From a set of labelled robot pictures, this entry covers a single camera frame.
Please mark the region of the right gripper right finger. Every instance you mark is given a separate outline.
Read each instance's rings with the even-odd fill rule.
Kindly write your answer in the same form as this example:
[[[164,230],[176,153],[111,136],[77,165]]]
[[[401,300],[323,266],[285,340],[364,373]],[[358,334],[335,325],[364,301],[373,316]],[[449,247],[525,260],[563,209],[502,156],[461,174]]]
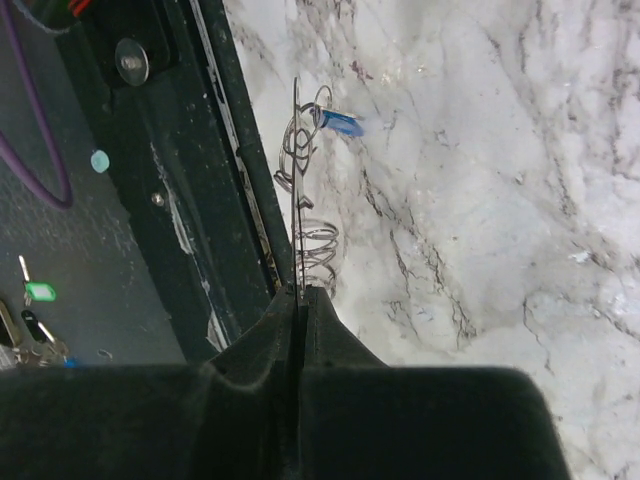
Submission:
[[[299,448],[307,479],[566,479],[547,404],[503,367],[391,367],[307,291]]]

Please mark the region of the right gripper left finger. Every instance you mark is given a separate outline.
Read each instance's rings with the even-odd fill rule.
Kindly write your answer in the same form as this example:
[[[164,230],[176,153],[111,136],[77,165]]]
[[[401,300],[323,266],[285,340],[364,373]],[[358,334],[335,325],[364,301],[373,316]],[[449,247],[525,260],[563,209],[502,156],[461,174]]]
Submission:
[[[297,301],[281,290],[216,358],[1,375],[5,479],[281,479]]]

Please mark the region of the blue tagged key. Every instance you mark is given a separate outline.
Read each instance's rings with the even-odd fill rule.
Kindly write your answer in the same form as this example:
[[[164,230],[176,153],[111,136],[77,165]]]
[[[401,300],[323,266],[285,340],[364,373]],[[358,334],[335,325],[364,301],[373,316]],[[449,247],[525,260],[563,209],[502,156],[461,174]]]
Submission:
[[[318,129],[330,129],[350,137],[364,135],[362,118],[356,115],[341,113],[315,104],[312,107],[312,116],[314,125]]]

